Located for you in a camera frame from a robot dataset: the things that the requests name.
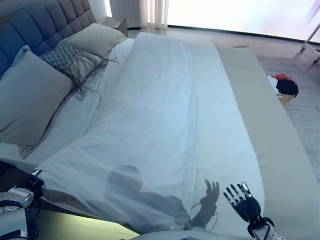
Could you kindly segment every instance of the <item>pillow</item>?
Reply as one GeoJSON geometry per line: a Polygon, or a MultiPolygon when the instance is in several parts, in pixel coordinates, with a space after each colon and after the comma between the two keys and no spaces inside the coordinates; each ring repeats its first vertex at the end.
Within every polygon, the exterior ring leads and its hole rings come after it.
{"type": "Polygon", "coordinates": [[[63,42],[107,59],[111,49],[125,39],[126,36],[122,32],[105,25],[93,23],[82,31],[66,38],[63,42]]]}
{"type": "Polygon", "coordinates": [[[71,88],[67,76],[23,47],[0,81],[0,141],[37,145],[71,88]]]}
{"type": "Polygon", "coordinates": [[[78,91],[80,99],[85,96],[83,83],[102,62],[102,58],[81,51],[77,47],[61,42],[54,49],[42,54],[40,58],[72,80],[72,88],[78,91]]]}

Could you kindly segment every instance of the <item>gray headboard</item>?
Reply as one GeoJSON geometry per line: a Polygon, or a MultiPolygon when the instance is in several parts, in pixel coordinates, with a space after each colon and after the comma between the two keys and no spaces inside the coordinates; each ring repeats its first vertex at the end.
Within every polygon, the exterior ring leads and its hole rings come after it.
{"type": "Polygon", "coordinates": [[[88,0],[43,0],[13,14],[0,27],[0,78],[24,45],[40,55],[95,22],[88,0]]]}

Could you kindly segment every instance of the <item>nightstand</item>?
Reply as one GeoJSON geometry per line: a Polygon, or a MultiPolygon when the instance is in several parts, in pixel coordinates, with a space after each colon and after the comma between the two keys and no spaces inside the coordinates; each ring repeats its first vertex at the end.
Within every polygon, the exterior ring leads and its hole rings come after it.
{"type": "Polygon", "coordinates": [[[108,26],[113,29],[117,29],[118,31],[122,32],[126,37],[128,37],[128,30],[127,30],[127,22],[124,17],[105,17],[99,24],[108,26]]]}

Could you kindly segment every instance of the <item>robot finger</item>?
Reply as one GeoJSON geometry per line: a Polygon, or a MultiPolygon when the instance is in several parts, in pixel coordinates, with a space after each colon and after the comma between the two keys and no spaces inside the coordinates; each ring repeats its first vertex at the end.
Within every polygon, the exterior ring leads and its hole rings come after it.
{"type": "Polygon", "coordinates": [[[235,186],[233,186],[232,184],[230,186],[233,189],[233,191],[235,192],[235,194],[238,196],[238,198],[240,199],[240,202],[242,202],[244,200],[244,197],[237,191],[235,186]]]}
{"type": "Polygon", "coordinates": [[[227,187],[226,190],[228,191],[229,195],[231,196],[232,200],[235,201],[235,204],[238,204],[239,200],[233,195],[231,190],[227,187]]]}
{"type": "Polygon", "coordinates": [[[236,204],[233,201],[231,201],[231,199],[229,198],[228,194],[223,192],[223,195],[226,198],[226,200],[228,201],[228,203],[234,208],[236,206],[236,204]]]}
{"type": "Polygon", "coordinates": [[[243,187],[244,192],[246,193],[246,195],[245,195],[245,196],[247,196],[247,195],[248,195],[248,197],[252,197],[252,195],[251,195],[251,192],[250,192],[250,190],[249,190],[248,185],[247,185],[245,182],[242,182],[242,183],[241,183],[241,186],[243,187]]]}
{"type": "Polygon", "coordinates": [[[242,194],[244,195],[244,198],[245,198],[245,199],[248,198],[249,195],[248,195],[248,193],[244,190],[244,188],[243,188],[239,183],[237,184],[237,186],[238,186],[238,188],[240,189],[240,191],[242,192],[242,194]]]}

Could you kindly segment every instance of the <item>robotic hand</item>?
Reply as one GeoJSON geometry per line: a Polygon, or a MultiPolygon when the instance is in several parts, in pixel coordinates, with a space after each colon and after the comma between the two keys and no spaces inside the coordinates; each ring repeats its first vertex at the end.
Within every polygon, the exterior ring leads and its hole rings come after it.
{"type": "Polygon", "coordinates": [[[0,239],[35,240],[39,233],[35,211],[31,204],[42,196],[43,181],[37,178],[35,170],[24,183],[0,192],[0,239]]]}
{"type": "Polygon", "coordinates": [[[245,182],[241,185],[237,184],[239,191],[230,185],[233,192],[227,187],[223,193],[227,201],[231,204],[233,209],[239,216],[249,223],[247,228],[249,234],[257,240],[285,240],[284,237],[279,235],[275,230],[275,225],[270,218],[261,216],[261,207],[258,201],[251,195],[250,190],[245,182]]]}

